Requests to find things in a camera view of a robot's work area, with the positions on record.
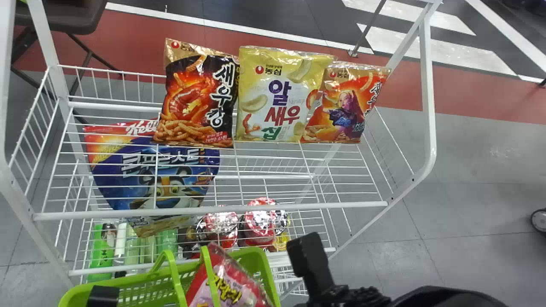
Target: wheel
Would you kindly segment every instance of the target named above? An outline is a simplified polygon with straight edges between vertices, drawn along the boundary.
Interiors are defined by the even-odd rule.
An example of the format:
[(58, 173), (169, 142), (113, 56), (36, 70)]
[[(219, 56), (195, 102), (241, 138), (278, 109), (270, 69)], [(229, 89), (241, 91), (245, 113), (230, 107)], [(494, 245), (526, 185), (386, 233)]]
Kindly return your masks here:
[(531, 225), (536, 231), (546, 235), (546, 208), (539, 209), (531, 214)]

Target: red floor stripe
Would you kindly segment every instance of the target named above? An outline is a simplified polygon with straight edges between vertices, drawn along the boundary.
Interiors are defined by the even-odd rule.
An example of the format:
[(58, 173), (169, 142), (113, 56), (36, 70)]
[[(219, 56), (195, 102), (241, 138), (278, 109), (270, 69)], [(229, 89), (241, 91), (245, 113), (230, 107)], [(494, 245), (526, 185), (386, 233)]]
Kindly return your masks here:
[[(388, 60), (368, 54), (351, 58), (340, 49), (116, 11), (105, 11), (97, 30), (80, 38), (120, 70), (163, 74), (165, 37), (232, 54), (238, 53), (240, 45), (260, 45), (326, 52), (340, 60), (375, 65), (385, 65)], [(81, 64), (84, 52), (65, 34), (54, 33), (54, 41), (62, 64)], [(45, 70), (39, 45), (34, 44), (16, 66), (24, 70)], [(91, 63), (91, 67), (103, 68), (96, 61)], [(421, 110), (419, 74), (418, 62), (401, 62), (385, 84), (379, 105)], [(546, 124), (546, 89), (540, 89), (531, 82), (434, 66), (434, 86), (438, 113)]]

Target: chair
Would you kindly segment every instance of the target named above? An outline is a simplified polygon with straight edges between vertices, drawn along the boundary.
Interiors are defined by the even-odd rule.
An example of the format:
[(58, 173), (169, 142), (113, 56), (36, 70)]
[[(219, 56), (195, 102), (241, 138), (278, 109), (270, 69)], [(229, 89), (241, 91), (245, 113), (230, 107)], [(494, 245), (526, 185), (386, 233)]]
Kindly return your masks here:
[[(105, 59), (95, 54), (75, 36), (75, 34), (91, 34), (97, 29), (97, 25), (104, 12), (107, 1), (108, 0), (44, 0), (44, 7), (50, 29), (52, 31), (64, 32), (78, 46), (87, 52), (87, 56), (81, 65), (82, 67), (87, 67), (89, 61), (93, 57), (106, 67), (119, 71), (119, 69), (115, 68)], [(38, 39), (28, 6), (20, 1), (17, 2), (15, 8), (15, 24), (25, 26), (25, 29), (14, 39), (11, 53), (11, 71), (32, 86), (39, 88), (40, 85), (38, 82), (13, 66), (13, 64)], [(78, 77), (74, 83), (72, 83), (69, 95), (73, 95), (78, 89), (80, 76), (83, 76), (83, 72), (78, 71)]]

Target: woman illustration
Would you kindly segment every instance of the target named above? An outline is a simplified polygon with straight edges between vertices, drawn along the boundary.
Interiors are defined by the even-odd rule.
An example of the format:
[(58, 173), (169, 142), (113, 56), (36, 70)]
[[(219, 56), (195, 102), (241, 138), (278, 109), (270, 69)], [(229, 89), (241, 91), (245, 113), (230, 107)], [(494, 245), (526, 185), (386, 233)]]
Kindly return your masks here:
[(360, 138), (364, 128), (364, 113), (358, 104), (357, 94), (354, 91), (341, 92), (337, 105), (339, 108), (323, 109), (323, 112), (330, 114), (332, 125), (337, 128), (334, 139), (341, 133), (349, 139)]

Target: blue snack bag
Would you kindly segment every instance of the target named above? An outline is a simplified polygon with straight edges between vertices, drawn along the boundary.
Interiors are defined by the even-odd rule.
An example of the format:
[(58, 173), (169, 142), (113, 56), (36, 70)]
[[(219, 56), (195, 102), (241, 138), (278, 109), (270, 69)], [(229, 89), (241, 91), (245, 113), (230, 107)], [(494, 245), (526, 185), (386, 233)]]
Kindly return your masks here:
[[(93, 178), (114, 210), (199, 207), (218, 173), (218, 150), (158, 146), (151, 143), (156, 126), (156, 120), (140, 120), (84, 128)], [(136, 216), (127, 221), (147, 238), (192, 226), (197, 218)]]

